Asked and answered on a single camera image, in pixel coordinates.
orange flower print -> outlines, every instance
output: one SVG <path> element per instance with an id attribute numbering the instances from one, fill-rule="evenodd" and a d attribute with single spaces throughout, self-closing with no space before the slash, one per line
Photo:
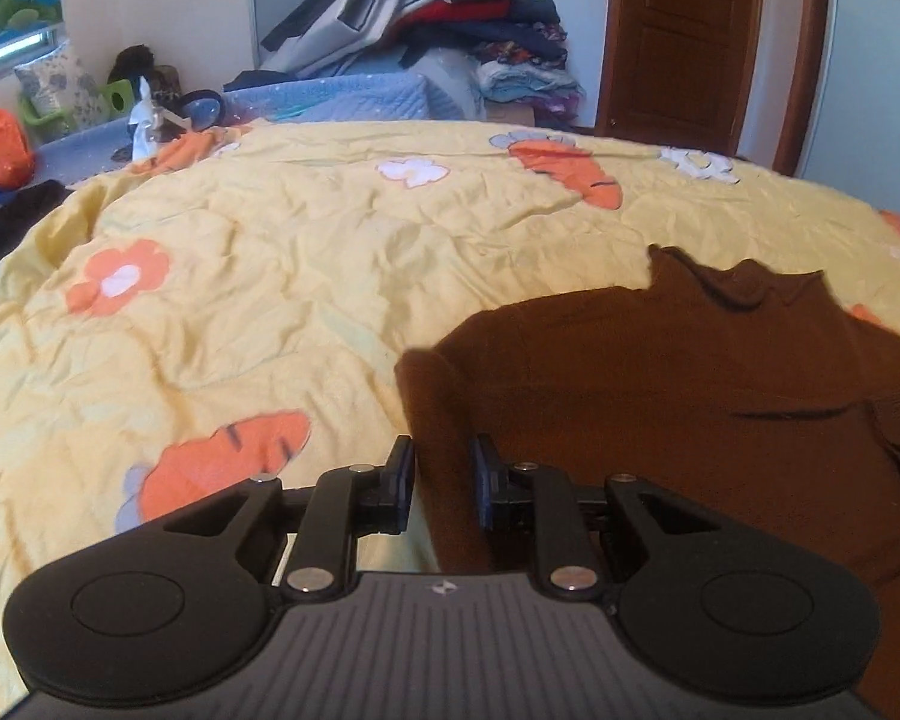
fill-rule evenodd
<path id="1" fill-rule="evenodd" d="M 875 324 L 877 327 L 882 327 L 884 330 L 888 329 L 887 325 L 880 321 L 880 317 L 877 317 L 876 314 L 874 314 L 874 312 L 867 308 L 863 303 L 857 303 L 855 306 L 853 306 L 850 309 L 850 315 L 855 319 L 860 319 L 862 322 Z"/>
<path id="2" fill-rule="evenodd" d="M 169 270 L 170 257 L 154 241 L 137 241 L 126 251 L 98 251 L 84 266 L 88 280 L 68 290 L 67 309 L 71 314 L 110 317 L 139 293 L 157 289 Z"/>

window frame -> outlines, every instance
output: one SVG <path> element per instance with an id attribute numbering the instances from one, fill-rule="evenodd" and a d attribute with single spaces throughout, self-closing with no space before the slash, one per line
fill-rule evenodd
<path id="1" fill-rule="evenodd" d="M 12 74 L 13 68 L 17 65 L 34 61 L 57 49 L 60 43 L 63 42 L 66 31 L 63 28 L 62 23 L 56 23 L 51 26 L 42 26 L 42 28 L 32 30 L 29 34 L 8 40 L 0 45 L 0 50 L 12 46 L 14 43 L 28 40 L 29 38 L 34 37 L 34 35 L 42 35 L 44 38 L 43 41 L 35 46 L 27 46 L 24 49 L 15 50 L 15 52 L 0 58 L 0 80 Z"/>

metal screw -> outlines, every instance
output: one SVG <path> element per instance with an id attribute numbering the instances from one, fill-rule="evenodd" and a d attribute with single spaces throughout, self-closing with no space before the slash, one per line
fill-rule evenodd
<path id="1" fill-rule="evenodd" d="M 298 568 L 287 575 L 287 584 L 300 592 L 319 592 L 331 586 L 333 579 L 325 568 Z"/>
<path id="2" fill-rule="evenodd" d="M 597 579 L 595 571 L 582 565 L 564 565 L 550 575 L 550 581 L 564 590 L 588 590 Z"/>

door frame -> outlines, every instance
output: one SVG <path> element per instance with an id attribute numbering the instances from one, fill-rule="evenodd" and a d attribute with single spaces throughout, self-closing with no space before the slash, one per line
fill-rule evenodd
<path id="1" fill-rule="evenodd" d="M 600 97 L 597 101 L 597 121 L 594 131 L 602 138 L 610 137 L 610 90 L 613 88 L 613 55 L 620 34 L 620 10 L 624 0 L 610 0 L 607 4 L 607 34 L 604 39 L 604 64 L 600 73 Z"/>
<path id="2" fill-rule="evenodd" d="M 794 79 L 787 98 L 787 112 L 780 128 L 780 140 L 773 158 L 773 169 L 783 175 L 796 175 L 806 145 L 817 101 L 823 69 L 823 50 L 830 18 L 830 0 L 803 0 Z"/>

wooden door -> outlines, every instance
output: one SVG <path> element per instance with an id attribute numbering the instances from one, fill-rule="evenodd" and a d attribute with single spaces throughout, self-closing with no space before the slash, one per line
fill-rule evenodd
<path id="1" fill-rule="evenodd" d="M 597 129 L 733 155 L 762 0 L 610 0 Z"/>

